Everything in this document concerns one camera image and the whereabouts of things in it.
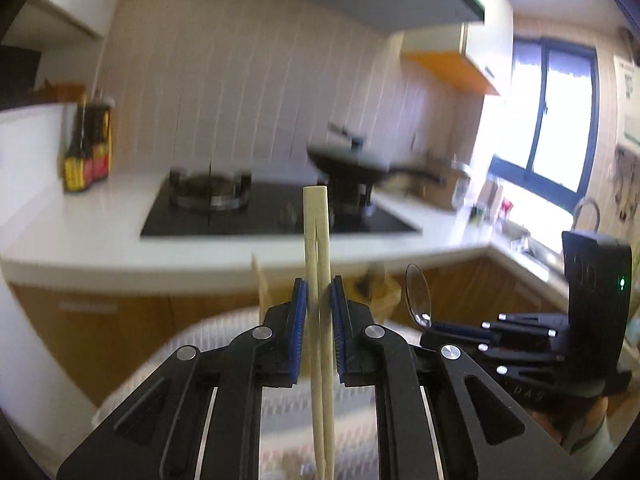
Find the black glass cooktop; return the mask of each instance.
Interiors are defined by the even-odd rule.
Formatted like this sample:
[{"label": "black glass cooktop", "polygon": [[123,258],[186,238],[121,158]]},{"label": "black glass cooktop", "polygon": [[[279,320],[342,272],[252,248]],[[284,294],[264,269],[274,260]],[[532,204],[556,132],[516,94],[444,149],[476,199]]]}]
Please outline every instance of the black glass cooktop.
[{"label": "black glass cooktop", "polygon": [[[254,182],[248,203],[240,210],[197,211],[180,208],[169,200],[169,182],[162,184],[140,235],[220,236],[302,234],[302,186]],[[340,233],[409,233],[419,229],[382,208],[364,220],[336,217],[331,227]]]}]

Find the pan handle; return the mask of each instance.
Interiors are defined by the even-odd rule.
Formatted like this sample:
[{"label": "pan handle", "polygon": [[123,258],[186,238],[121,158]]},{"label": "pan handle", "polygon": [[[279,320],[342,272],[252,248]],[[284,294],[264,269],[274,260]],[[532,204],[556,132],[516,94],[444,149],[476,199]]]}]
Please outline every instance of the pan handle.
[{"label": "pan handle", "polygon": [[434,184],[437,184],[440,187],[445,187],[447,185],[447,179],[444,178],[441,174],[434,174],[434,173],[431,173],[430,171],[423,170],[421,168],[412,168],[411,166],[394,165],[389,167],[390,176],[392,174],[398,174],[398,173],[416,176],[423,180],[428,180],[429,182],[433,182]]},{"label": "pan handle", "polygon": [[329,123],[328,124],[329,131],[334,134],[338,134],[340,136],[346,137],[351,141],[351,151],[352,152],[361,152],[362,147],[364,146],[365,140],[367,140],[363,136],[353,135],[347,128],[340,127],[337,124]]}]

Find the window frame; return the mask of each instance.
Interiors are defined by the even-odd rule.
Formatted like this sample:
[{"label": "window frame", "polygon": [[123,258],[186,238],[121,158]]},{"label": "window frame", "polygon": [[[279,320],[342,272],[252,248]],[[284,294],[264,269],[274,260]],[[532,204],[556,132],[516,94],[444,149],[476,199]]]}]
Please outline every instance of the window frame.
[{"label": "window frame", "polygon": [[[514,43],[538,44],[542,47],[542,84],[540,85],[540,102],[538,104],[536,130],[531,143],[529,160],[527,161],[526,168],[521,168],[516,164],[502,160],[497,155],[494,155],[491,165],[489,166],[489,173],[499,178],[503,178],[516,186],[527,189],[528,191],[548,200],[568,212],[573,212],[577,203],[583,199],[587,193],[589,180],[591,178],[591,170],[593,169],[596,142],[598,140],[598,120],[600,117],[600,77],[598,74],[598,54],[596,49],[593,47],[556,40],[553,38],[539,38],[538,40],[532,40],[529,38],[516,37],[514,38]],[[534,173],[533,171],[533,161],[536,156],[536,150],[538,149],[540,129],[542,127],[542,121],[546,109],[546,78],[549,67],[549,53],[552,50],[562,52],[564,54],[583,57],[591,64],[591,125],[587,141],[587,150],[584,156],[584,165],[582,167],[582,175],[580,176],[580,184],[578,184],[577,191],[572,191],[557,182]],[[513,62],[511,64],[512,75],[514,67],[515,50],[513,54]]]}]

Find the sink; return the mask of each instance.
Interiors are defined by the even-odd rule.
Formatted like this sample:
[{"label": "sink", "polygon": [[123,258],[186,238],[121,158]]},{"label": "sink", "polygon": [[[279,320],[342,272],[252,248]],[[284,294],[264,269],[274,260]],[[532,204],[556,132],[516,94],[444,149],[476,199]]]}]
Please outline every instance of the sink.
[{"label": "sink", "polygon": [[511,243],[511,249],[524,254],[527,258],[548,269],[554,275],[566,281],[564,276],[564,258],[539,241],[531,237],[522,238]]}]

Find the orange cabinet underside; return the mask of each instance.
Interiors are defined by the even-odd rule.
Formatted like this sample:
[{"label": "orange cabinet underside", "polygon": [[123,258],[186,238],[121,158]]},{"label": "orange cabinet underside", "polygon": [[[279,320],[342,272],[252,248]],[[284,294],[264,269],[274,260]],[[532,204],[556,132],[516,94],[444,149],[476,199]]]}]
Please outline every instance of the orange cabinet underside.
[{"label": "orange cabinet underside", "polygon": [[500,95],[473,63],[458,52],[403,52],[401,55],[425,67],[456,90]]}]

